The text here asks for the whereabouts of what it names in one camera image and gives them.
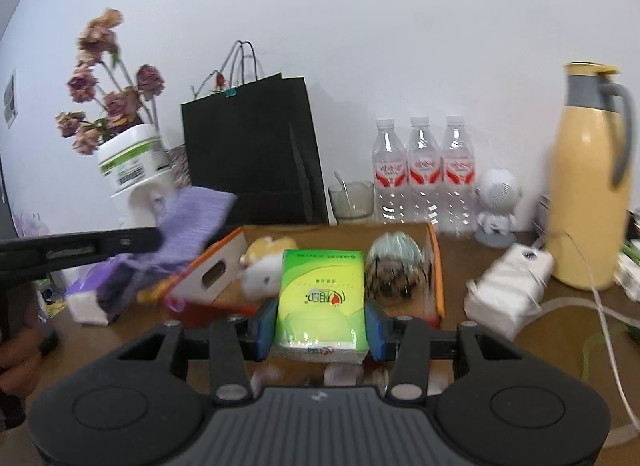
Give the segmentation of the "person left hand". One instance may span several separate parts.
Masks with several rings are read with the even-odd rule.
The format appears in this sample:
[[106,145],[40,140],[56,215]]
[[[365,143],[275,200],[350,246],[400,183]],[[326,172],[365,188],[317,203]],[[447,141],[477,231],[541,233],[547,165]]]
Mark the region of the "person left hand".
[[0,387],[2,394],[26,399],[36,389],[40,378],[41,352],[46,330],[23,327],[1,345]]

